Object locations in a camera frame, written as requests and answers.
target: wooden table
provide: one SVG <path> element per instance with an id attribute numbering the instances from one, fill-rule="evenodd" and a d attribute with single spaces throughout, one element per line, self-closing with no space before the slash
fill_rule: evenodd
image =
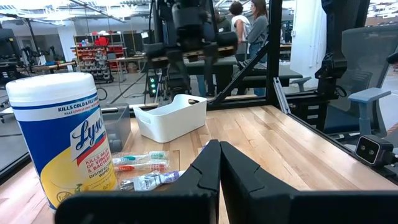
<path id="1" fill-rule="evenodd" d="M 219 139 L 299 190 L 398 190 L 398 186 L 273 106 L 209 111 L 206 126 L 165 144 L 142 137 L 135 119 L 131 120 L 131 129 L 124 151 L 168 151 L 170 170 L 187 169 L 202 145 Z M 119 181 L 131 175 L 118 174 Z M 0 223 L 52 222 L 53 213 L 32 164 L 0 186 Z M 222 198 L 220 223 L 228 223 Z"/>
<path id="2" fill-rule="evenodd" d="M 141 71 L 140 67 L 140 62 L 142 60 L 146 61 L 145 54 L 140 54 L 140 55 L 135 55 L 133 57 L 123 57 L 123 58 L 116 58 L 116 59 L 108 59 L 107 61 L 112 63 L 116 62 L 116 66 L 118 68 L 118 76 L 119 76 L 119 82 L 124 82 L 126 81 L 126 76 L 123 73 L 123 68 L 122 68 L 122 62 L 124 62 L 124 66 L 126 67 L 126 62 L 138 62 L 138 71 Z"/>
<path id="3" fill-rule="evenodd" d="M 55 65 L 33 65 L 33 66 L 31 66 L 31 69 L 33 72 L 50 71 L 51 74 L 54 74 L 54 70 L 59 70 L 60 68 L 67 67 L 69 65 L 72 65 L 73 67 L 75 67 L 76 62 L 65 62 L 65 63 L 55 64 Z M 18 68 L 17 70 L 18 70 L 18 72 L 25 71 L 24 68 Z"/>

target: lysol label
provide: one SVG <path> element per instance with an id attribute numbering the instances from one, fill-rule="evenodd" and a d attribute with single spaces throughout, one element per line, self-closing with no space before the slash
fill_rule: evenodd
<path id="1" fill-rule="evenodd" d="M 97 94 L 43 106 L 13 106 L 51 208 L 84 190 L 117 187 Z"/>

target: white pillar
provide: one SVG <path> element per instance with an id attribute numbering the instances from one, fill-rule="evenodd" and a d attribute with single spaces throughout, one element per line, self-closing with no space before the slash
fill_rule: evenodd
<path id="1" fill-rule="evenodd" d="M 75 53 L 72 52 L 71 47 L 75 46 L 75 39 L 73 38 L 76 35 L 75 26 L 72 22 L 69 22 L 64 27 L 58 27 L 58 35 L 60 36 L 63 55 L 65 56 L 65 60 L 67 62 L 72 61 L 76 56 Z M 68 66 L 68 70 L 72 71 L 72 66 Z"/>
<path id="2" fill-rule="evenodd" d="M 315 72 L 326 52 L 326 14 L 318 0 L 296 0 L 292 31 L 290 69 L 312 77 L 305 87 L 317 87 Z"/>
<path id="3" fill-rule="evenodd" d="M 77 35 L 85 35 L 89 32 L 93 32 L 93 28 L 88 25 L 89 29 L 87 29 L 87 21 L 86 19 L 77 19 L 72 22 L 72 25 L 75 27 Z"/>

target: gray shirt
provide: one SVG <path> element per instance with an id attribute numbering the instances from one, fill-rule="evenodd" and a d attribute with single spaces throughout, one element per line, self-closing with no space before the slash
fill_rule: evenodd
<path id="1" fill-rule="evenodd" d="M 265 16 L 259 16 L 256 21 L 254 21 L 248 35 L 249 44 L 264 43 L 268 37 L 267 26 L 268 19 Z"/>

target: gray office chair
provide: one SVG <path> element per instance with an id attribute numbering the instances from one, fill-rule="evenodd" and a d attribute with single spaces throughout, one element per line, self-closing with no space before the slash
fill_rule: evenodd
<path id="1" fill-rule="evenodd" d="M 346 137 L 348 133 L 386 136 L 378 99 L 390 94 L 380 87 L 389 68 L 386 58 L 396 51 L 397 44 L 398 26 L 343 32 L 342 51 L 348 64 L 337 85 L 347 91 L 347 96 L 330 102 L 324 133 L 346 134 Z"/>

